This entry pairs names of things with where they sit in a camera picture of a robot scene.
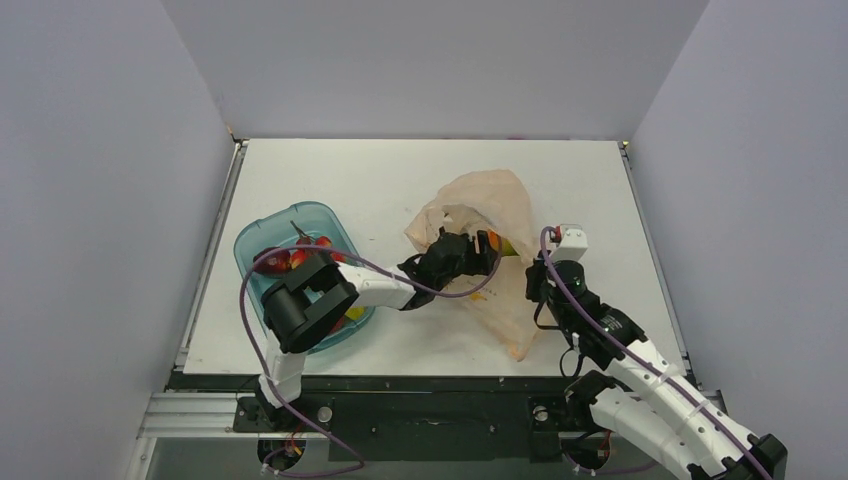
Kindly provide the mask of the orange plastic bag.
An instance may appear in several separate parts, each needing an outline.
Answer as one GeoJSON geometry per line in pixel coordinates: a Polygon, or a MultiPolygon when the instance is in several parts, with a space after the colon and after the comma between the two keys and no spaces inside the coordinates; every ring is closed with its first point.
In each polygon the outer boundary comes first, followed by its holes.
{"type": "Polygon", "coordinates": [[[481,290],[456,302],[488,330],[516,362],[523,361],[537,336],[534,307],[525,299],[525,269],[537,255],[538,233],[531,199],[510,170],[467,173],[441,187],[404,230],[422,253],[439,230],[494,233],[504,238],[503,257],[494,277],[481,290]]]}

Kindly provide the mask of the yellow fake fruit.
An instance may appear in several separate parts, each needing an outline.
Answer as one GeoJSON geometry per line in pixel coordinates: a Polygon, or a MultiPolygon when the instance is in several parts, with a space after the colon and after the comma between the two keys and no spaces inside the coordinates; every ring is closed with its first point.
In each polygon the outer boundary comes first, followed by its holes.
{"type": "Polygon", "coordinates": [[[353,307],[345,312],[345,317],[350,321],[358,321],[366,313],[365,307],[353,307]]]}

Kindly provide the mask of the red round fake fruit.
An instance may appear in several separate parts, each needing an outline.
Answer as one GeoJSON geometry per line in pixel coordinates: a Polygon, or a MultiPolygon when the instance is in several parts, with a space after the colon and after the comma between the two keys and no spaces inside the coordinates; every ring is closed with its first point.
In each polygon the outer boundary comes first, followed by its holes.
{"type": "Polygon", "coordinates": [[[331,333],[331,334],[334,334],[335,332],[337,332],[337,331],[341,330],[341,329],[342,329],[342,328],[346,325],[346,323],[347,323],[347,318],[346,318],[346,317],[342,317],[341,319],[339,319],[339,320],[336,322],[336,324],[335,324],[335,325],[333,326],[333,328],[330,330],[330,333],[331,333]]]}

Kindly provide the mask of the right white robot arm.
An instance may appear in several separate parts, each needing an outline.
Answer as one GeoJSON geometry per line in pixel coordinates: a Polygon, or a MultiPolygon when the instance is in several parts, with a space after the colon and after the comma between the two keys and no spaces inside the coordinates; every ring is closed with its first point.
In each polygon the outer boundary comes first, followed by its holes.
{"type": "Polygon", "coordinates": [[[610,430],[678,479],[782,479],[788,450],[734,421],[679,373],[644,330],[588,289],[583,266],[538,256],[527,298],[595,369],[566,389],[578,427],[610,430]]]}

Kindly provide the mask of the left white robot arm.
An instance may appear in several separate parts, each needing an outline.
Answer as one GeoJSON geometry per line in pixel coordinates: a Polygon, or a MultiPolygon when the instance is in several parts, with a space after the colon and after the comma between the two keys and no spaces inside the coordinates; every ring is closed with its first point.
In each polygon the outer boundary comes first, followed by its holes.
{"type": "Polygon", "coordinates": [[[360,257],[334,259],[334,249],[314,248],[313,256],[284,274],[261,296],[266,349],[259,416],[272,429],[291,427],[298,416],[307,353],[328,337],[352,308],[386,307],[410,311],[437,297],[457,278],[479,276],[488,283],[504,256],[507,241],[495,233],[440,231],[424,252],[383,268],[360,257]]]}

